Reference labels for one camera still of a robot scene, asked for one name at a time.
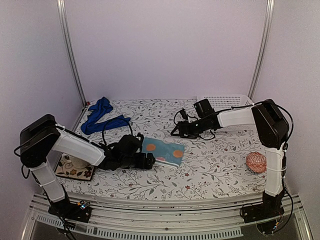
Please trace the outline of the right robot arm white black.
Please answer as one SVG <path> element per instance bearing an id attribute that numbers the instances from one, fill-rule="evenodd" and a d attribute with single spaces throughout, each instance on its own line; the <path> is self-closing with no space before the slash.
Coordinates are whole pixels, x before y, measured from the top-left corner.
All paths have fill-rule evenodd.
<path id="1" fill-rule="evenodd" d="M 258 213 L 262 218 L 269 218 L 278 210 L 285 194 L 284 177 L 287 170 L 286 151 L 293 133 L 293 119 L 286 119 L 285 109 L 272 99 L 243 106 L 231 106 L 215 111 L 208 99 L 196 102 L 194 108 L 198 119 L 189 121 L 184 109 L 179 111 L 183 118 L 176 122 L 171 136 L 185 139 L 197 139 L 205 131 L 240 126 L 254 125 L 260 143 L 266 153 L 266 185 L 262 193 L 262 204 Z"/>

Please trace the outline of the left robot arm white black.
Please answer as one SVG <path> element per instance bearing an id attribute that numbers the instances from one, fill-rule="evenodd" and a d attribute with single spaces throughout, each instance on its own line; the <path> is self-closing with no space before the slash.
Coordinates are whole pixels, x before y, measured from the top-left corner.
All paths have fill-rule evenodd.
<path id="1" fill-rule="evenodd" d="M 38 184 L 55 203 L 55 209 L 63 216 L 74 213 L 74 205 L 67 200 L 67 194 L 59 183 L 53 169 L 47 163 L 51 151 L 78 158 L 102 170 L 119 168 L 150 170 L 155 164 L 152 153 L 142 151 L 144 136 L 126 134 L 119 142 L 109 145 L 97 144 L 58 124 L 55 117 L 46 114 L 24 128 L 19 135 L 19 146 L 13 153 L 20 158 Z"/>

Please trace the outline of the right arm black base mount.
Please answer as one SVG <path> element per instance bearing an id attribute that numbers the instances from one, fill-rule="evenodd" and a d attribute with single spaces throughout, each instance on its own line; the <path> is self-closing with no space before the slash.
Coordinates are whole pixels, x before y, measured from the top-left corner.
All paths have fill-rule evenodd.
<path id="1" fill-rule="evenodd" d="M 264 191 L 262 193 L 262 203 L 243 205 L 239 211 L 239 215 L 245 223 L 252 223 L 283 215 L 285 213 L 282 205 L 284 195 L 284 190 L 276 196 L 271 196 Z"/>

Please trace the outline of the light blue orange dotted towel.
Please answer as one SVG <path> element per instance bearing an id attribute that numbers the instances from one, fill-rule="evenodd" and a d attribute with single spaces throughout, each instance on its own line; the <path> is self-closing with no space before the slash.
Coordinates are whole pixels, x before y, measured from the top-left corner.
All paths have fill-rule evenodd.
<path id="1" fill-rule="evenodd" d="M 142 143 L 142 151 L 153 154 L 155 165 L 177 169 L 182 163 L 185 146 L 145 137 Z"/>

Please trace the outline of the dark blue towel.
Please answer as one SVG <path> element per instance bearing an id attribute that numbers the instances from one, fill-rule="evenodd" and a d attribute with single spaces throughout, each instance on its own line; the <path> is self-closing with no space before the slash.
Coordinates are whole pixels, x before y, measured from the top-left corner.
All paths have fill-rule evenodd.
<path id="1" fill-rule="evenodd" d="M 97 132 L 128 126 L 131 118 L 124 117 L 123 114 L 109 120 L 99 122 L 103 116 L 111 113 L 113 109 L 113 106 L 106 97 L 100 98 L 96 104 L 88 108 L 90 114 L 87 116 L 87 120 L 81 125 L 81 131 L 85 135 L 91 135 Z"/>

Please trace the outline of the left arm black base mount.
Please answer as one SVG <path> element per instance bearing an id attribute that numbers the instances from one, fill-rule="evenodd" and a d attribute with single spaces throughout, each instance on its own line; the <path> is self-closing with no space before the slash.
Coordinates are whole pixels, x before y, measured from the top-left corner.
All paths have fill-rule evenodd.
<path id="1" fill-rule="evenodd" d="M 64 199 L 53 202 L 48 199 L 50 207 L 48 213 L 60 217 L 61 219 L 73 220 L 88 223 L 91 217 L 92 208 L 89 201 L 81 200 L 77 203 L 70 202 L 68 196 Z"/>

